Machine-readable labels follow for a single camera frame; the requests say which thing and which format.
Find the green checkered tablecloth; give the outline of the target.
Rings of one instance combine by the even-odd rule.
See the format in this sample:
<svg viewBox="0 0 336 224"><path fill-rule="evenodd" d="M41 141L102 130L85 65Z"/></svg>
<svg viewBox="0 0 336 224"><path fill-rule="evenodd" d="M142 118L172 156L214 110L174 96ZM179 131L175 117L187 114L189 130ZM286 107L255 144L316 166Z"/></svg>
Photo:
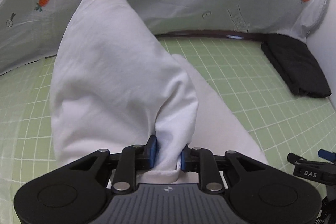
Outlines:
<svg viewBox="0 0 336 224"><path fill-rule="evenodd" d="M161 44L198 70L271 166L290 173L289 153L317 161L319 149L335 150L330 100L291 94L260 43L193 38ZM19 187L56 167L49 112L53 68L49 57L1 76L1 223L18 222L13 197Z"/></svg>

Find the black folded garment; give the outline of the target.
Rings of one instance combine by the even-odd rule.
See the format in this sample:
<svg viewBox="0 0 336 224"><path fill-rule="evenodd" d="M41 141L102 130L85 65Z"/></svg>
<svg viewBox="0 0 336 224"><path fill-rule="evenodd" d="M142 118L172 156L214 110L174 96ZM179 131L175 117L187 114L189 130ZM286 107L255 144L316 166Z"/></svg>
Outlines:
<svg viewBox="0 0 336 224"><path fill-rule="evenodd" d="M307 45L280 34L266 34L261 49L294 96L331 96L327 79Z"/></svg>

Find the white trousers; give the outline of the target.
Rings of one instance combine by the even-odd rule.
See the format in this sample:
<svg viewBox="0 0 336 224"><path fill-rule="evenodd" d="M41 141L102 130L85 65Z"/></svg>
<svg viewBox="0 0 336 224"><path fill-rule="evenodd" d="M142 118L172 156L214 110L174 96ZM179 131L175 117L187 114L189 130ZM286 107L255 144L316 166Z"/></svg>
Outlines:
<svg viewBox="0 0 336 224"><path fill-rule="evenodd" d="M155 166L139 182L196 182L181 151L203 147L266 156L201 74L169 54L126 0L82 0L64 32L50 87L59 166L106 148L158 140Z"/></svg>

